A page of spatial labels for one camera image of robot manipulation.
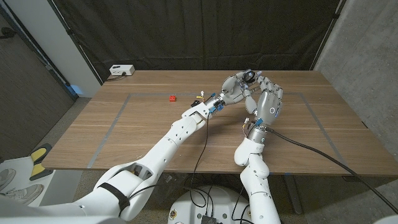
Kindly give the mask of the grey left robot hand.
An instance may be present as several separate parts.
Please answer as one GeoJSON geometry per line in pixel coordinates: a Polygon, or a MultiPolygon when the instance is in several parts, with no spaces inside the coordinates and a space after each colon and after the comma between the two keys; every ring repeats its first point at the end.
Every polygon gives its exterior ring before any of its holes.
{"type": "Polygon", "coordinates": [[[205,101],[210,113],[221,111],[224,106],[239,103],[245,100],[245,107],[249,114],[257,110],[257,103],[251,96],[252,93],[260,89],[254,86],[257,79],[261,76],[261,71],[255,72],[246,70],[229,76],[222,84],[219,94],[211,96],[205,101]]]}

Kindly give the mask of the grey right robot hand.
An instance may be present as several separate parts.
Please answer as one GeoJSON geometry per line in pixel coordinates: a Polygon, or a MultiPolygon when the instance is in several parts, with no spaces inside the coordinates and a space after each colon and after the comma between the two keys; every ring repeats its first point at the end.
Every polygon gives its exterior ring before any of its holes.
{"type": "Polygon", "coordinates": [[[259,144],[264,144],[266,129],[278,117],[282,109],[283,89],[267,77],[257,78],[261,95],[256,103],[249,90],[244,90],[245,107],[249,114],[255,114],[254,124],[248,128],[246,137],[259,144]]]}

